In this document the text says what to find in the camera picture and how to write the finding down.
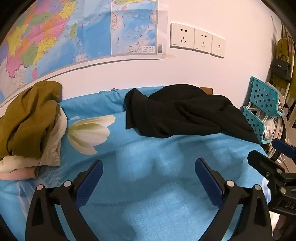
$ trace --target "silver screw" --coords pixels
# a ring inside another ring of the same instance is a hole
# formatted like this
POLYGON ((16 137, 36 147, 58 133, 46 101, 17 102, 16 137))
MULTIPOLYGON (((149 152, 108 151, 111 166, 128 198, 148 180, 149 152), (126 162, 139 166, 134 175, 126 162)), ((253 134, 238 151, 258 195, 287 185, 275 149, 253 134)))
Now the silver screw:
POLYGON ((287 190, 284 187, 281 187, 280 189, 281 193, 283 193, 284 195, 286 194, 287 190))
POLYGON ((227 185, 230 186, 230 187, 233 187, 233 186, 234 186, 234 182, 231 181, 231 180, 228 180, 226 183, 227 183, 227 185))
POLYGON ((42 190, 42 189, 43 189, 43 185, 42 185, 42 184, 38 185, 38 186, 36 187, 36 189, 37 189, 38 191, 42 190))
POLYGON ((71 184, 72 184, 71 181, 65 181, 65 182, 64 182, 64 187, 70 187, 71 184))
POLYGON ((255 185, 255 189, 256 189, 257 191, 260 191, 260 190, 261 190, 260 185, 256 184, 256 185, 255 185))

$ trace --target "flower petal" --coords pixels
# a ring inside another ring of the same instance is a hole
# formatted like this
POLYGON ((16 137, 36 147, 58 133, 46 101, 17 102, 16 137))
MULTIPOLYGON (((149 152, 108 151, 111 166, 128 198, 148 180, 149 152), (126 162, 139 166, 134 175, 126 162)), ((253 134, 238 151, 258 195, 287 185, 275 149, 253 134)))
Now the flower petal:
POLYGON ((107 127, 94 123, 70 127, 68 133, 91 146, 102 144, 110 135, 110 131, 107 127))
POLYGON ((114 121, 115 121, 115 116, 105 115, 105 116, 100 116, 100 117, 93 117, 93 118, 86 118, 83 120, 79 120, 79 121, 75 122, 72 126, 94 123, 94 124, 100 124, 101 126, 107 127, 107 126, 113 124, 114 121))
POLYGON ((82 141, 77 140, 74 136, 68 133, 68 139, 70 144, 80 153, 85 154, 85 155, 93 155, 96 154, 97 151, 94 149, 93 146, 84 143, 82 141))

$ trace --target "white wall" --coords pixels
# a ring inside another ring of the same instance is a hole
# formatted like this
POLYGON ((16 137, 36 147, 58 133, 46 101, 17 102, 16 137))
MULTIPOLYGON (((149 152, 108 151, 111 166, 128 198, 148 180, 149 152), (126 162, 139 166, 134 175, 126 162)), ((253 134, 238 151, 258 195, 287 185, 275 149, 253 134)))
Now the white wall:
MULTIPOLYGON (((281 23, 260 0, 170 0, 168 15, 168 36, 171 22, 203 29, 226 39, 225 58, 168 47, 167 53, 176 58, 124 61, 75 70, 51 79, 63 85, 63 99, 112 88, 187 83, 212 87, 214 94, 225 95, 240 107, 250 77, 266 81, 272 40, 279 40, 281 23), (150 71, 143 73, 143 67, 150 71)), ((8 104, 0 108, 0 115, 8 104)))

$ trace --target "black garment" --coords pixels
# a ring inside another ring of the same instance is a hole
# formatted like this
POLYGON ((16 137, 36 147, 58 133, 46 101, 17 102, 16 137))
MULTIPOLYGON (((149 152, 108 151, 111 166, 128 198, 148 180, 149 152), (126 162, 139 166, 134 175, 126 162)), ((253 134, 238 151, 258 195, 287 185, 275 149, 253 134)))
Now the black garment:
POLYGON ((148 137, 172 135, 227 135, 259 143, 252 127, 229 99, 207 95, 192 85, 170 85, 149 97, 137 89, 124 99, 126 129, 138 128, 148 137))

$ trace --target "bed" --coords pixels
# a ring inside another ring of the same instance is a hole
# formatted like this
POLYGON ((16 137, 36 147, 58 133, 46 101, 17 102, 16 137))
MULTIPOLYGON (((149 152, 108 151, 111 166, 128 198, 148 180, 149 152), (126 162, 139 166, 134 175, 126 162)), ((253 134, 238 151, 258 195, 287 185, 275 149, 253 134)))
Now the bed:
MULTIPOLYGON (((149 96, 159 89, 139 90, 149 96)), ((250 151, 264 153, 258 144, 221 133, 159 139, 126 130, 123 101, 128 91, 113 89, 62 101, 68 124, 61 166, 42 167, 34 180, 0 181, 0 213, 19 241, 25 240, 36 186, 73 180, 96 159, 103 162, 104 173, 80 211, 100 241, 198 240, 217 212, 194 171, 199 157, 226 180, 245 187, 262 184, 263 177, 247 162, 250 151), (74 126, 81 120, 89 125, 76 139, 74 126), (95 130, 94 123, 100 125, 95 130), (102 133, 101 140, 95 140, 92 131, 102 133)), ((75 240, 61 209, 58 213, 68 239, 75 240)), ((239 209, 224 240, 230 238, 238 214, 239 209)))

